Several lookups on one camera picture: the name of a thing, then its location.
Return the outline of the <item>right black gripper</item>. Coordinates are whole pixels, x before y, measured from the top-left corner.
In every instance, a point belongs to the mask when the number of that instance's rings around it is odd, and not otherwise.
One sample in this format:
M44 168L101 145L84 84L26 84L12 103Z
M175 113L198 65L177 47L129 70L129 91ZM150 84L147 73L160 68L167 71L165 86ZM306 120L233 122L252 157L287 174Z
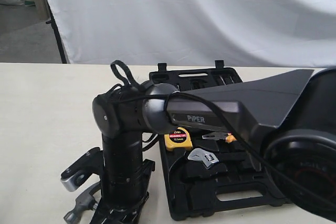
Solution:
M149 182L155 162L145 159L134 177L124 182L101 182L101 199L91 223L139 223L142 209L149 198Z

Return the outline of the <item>right black Piper robot arm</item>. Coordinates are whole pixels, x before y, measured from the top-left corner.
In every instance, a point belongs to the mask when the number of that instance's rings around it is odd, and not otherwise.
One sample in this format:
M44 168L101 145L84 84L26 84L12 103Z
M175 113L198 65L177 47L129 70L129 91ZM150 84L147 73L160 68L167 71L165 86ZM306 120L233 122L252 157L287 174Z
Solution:
M129 209L144 194L142 134L182 126L228 132L296 206L335 221L335 69L297 69L268 78L184 91L138 83L114 61L119 83L96 96L102 134L102 196Z

